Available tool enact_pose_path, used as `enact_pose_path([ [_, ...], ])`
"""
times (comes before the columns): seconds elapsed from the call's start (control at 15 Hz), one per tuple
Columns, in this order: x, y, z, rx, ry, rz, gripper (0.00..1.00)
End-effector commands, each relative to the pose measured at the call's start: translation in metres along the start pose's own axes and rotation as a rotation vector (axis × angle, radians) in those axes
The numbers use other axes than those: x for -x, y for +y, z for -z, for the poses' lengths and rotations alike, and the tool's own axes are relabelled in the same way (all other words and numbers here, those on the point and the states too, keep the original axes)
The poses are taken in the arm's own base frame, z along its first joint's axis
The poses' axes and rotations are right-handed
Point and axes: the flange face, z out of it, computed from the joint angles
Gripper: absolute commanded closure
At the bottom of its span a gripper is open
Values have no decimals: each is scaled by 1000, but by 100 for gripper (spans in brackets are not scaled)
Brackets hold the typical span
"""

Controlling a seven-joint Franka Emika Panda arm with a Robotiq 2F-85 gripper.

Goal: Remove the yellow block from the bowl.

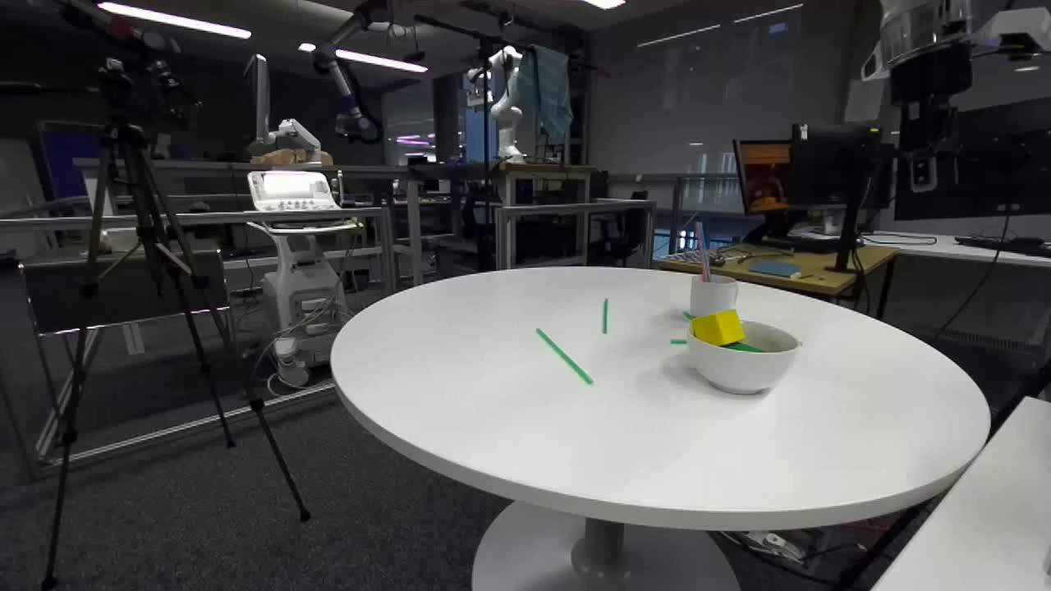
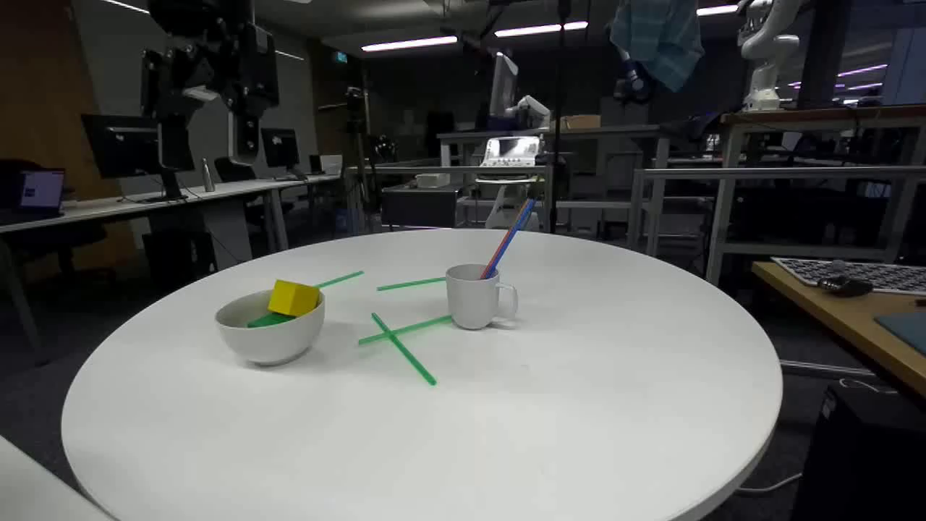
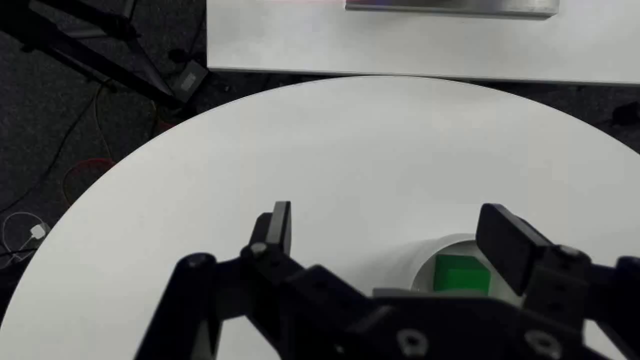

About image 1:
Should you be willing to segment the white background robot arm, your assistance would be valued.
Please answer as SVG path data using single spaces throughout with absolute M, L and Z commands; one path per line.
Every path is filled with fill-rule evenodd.
M 501 82 L 501 100 L 490 104 L 490 118 L 496 124 L 496 155 L 503 165 L 522 165 L 527 155 L 518 147 L 518 80 L 522 80 L 522 54 L 517 47 L 503 47 L 490 56 L 490 74 Z

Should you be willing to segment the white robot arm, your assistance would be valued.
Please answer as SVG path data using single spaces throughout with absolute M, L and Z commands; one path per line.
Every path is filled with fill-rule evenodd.
M 900 111 L 896 172 L 910 193 L 958 181 L 958 111 L 977 56 L 1031 58 L 1051 54 L 1051 3 L 1038 0 L 876 0 L 876 43 L 864 82 L 886 82 Z

